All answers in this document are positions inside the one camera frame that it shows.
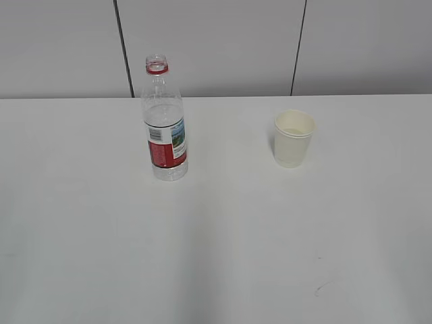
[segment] cup rim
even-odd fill
[[[277,125],[277,118],[278,118],[282,113],[286,113],[286,112],[288,112],[288,111],[295,111],[296,113],[301,113],[301,114],[303,114],[303,115],[305,115],[305,116],[311,118],[312,121],[313,121],[313,129],[312,129],[309,133],[301,134],[301,135],[298,135],[298,134],[292,134],[292,133],[289,133],[289,132],[286,132],[286,131],[280,129],[279,126]],[[312,117],[311,115],[309,115],[308,113],[305,113],[304,111],[297,110],[297,109],[288,109],[288,110],[282,111],[282,112],[280,112],[280,113],[277,114],[277,116],[275,117],[275,127],[276,127],[276,130],[277,130],[278,132],[280,132],[281,134],[283,134],[283,135],[285,135],[285,136],[292,137],[292,138],[305,138],[305,137],[309,137],[310,135],[312,135],[312,133],[315,131],[315,129],[316,129],[317,126],[316,126],[316,124],[315,124],[315,120],[313,119],[313,117]]]

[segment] red label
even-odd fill
[[[157,167],[176,167],[186,160],[186,151],[174,159],[172,144],[155,144],[149,141],[148,147],[150,148],[151,161]]]

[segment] scratch mark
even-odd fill
[[[332,282],[334,282],[334,280],[330,280],[327,281],[326,283],[324,283],[323,285],[319,286],[316,290],[315,290],[315,297],[319,297],[319,290],[323,287],[325,287],[328,284],[331,284]]]

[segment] plastic water bottle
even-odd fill
[[[146,71],[141,103],[153,173],[174,181],[188,171],[182,97],[169,79],[164,55],[148,56]]]

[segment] wall seam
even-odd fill
[[[119,7],[117,5],[117,0],[113,0],[113,4],[114,4],[114,10],[115,10],[115,19],[117,20],[117,27],[119,29],[121,51],[123,53],[124,65],[126,67],[126,74],[128,76],[130,96],[132,98],[135,98],[134,87],[132,86],[132,78],[130,76],[128,54],[126,52],[126,46],[124,44],[123,28],[122,28],[122,22],[120,21],[120,14],[119,14]]]
[[[303,8],[303,17],[302,17],[302,25],[300,27],[300,35],[298,36],[298,45],[297,45],[297,54],[296,54],[296,63],[294,64],[294,72],[292,74],[291,81],[291,92],[290,96],[292,96],[292,92],[294,90],[294,83],[296,81],[296,72],[297,72],[297,63],[298,63],[298,54],[300,53],[300,46],[302,44],[302,36],[303,36],[303,26],[304,26],[304,17],[306,16],[306,6],[308,5],[308,0],[304,0],[304,8]]]

